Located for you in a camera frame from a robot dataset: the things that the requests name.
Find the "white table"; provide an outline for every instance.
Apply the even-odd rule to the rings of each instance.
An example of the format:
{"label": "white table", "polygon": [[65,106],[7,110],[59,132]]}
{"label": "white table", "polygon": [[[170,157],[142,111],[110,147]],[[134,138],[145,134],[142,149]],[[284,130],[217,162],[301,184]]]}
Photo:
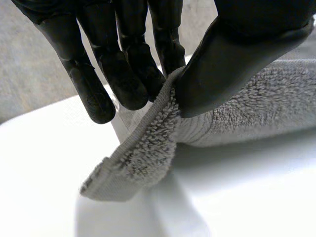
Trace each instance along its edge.
{"label": "white table", "polygon": [[211,149],[181,147],[173,171],[127,203],[79,196],[119,145],[78,96],[0,126],[0,236],[316,236],[316,131]]}

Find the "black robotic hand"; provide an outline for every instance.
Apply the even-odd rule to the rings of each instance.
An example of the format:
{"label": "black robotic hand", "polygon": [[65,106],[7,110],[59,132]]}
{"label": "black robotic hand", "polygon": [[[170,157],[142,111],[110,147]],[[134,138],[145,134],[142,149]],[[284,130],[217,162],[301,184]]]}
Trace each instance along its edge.
{"label": "black robotic hand", "polygon": [[185,65],[178,36],[182,0],[12,1],[53,46],[96,123],[111,121],[115,107],[87,56],[77,20],[112,91],[129,110],[153,102],[165,82],[145,42],[148,5],[164,74]]}
{"label": "black robotic hand", "polygon": [[[185,65],[178,36],[183,0],[12,1],[54,47],[97,123],[110,121],[115,109],[84,50],[76,18],[112,91],[130,110],[142,108],[148,99],[154,101],[164,83],[145,43],[148,6],[164,75]],[[215,4],[219,16],[175,82],[184,118],[225,103],[258,71],[300,45],[314,28],[315,0],[215,0]]]}

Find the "towel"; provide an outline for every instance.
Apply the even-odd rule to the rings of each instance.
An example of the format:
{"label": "towel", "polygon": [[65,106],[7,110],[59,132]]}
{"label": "towel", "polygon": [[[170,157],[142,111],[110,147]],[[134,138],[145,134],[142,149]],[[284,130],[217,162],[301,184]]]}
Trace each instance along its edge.
{"label": "towel", "polygon": [[316,60],[277,60],[219,108],[181,118],[173,83],[139,111],[121,108],[113,127],[121,142],[80,189],[87,198],[127,201],[168,172],[176,144],[211,147],[276,136],[316,126]]}

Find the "gray background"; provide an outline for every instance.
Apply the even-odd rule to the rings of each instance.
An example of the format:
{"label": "gray background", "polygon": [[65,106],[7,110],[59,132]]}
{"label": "gray background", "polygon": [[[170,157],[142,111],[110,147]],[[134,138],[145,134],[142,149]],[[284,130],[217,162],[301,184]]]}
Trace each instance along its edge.
{"label": "gray background", "polygon": [[[76,95],[54,50],[10,0],[0,1],[0,16],[0,123]],[[194,52],[216,16],[212,0],[184,0],[180,41],[186,49],[186,55]],[[146,41],[159,64],[149,15],[146,25]],[[87,38],[85,35],[82,38],[92,64],[105,84]],[[314,57],[314,40],[315,34],[299,49],[285,55],[285,58]]]}

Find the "terry cloth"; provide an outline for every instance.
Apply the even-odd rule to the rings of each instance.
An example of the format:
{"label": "terry cloth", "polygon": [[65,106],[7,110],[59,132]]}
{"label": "terry cloth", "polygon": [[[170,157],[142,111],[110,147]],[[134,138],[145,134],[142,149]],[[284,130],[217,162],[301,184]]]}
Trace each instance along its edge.
{"label": "terry cloth", "polygon": [[211,147],[316,126],[316,60],[275,61],[219,108],[187,119],[172,88],[182,70],[169,76],[153,104],[118,112],[113,127],[121,145],[82,185],[83,196],[131,199],[166,175],[177,143]]}

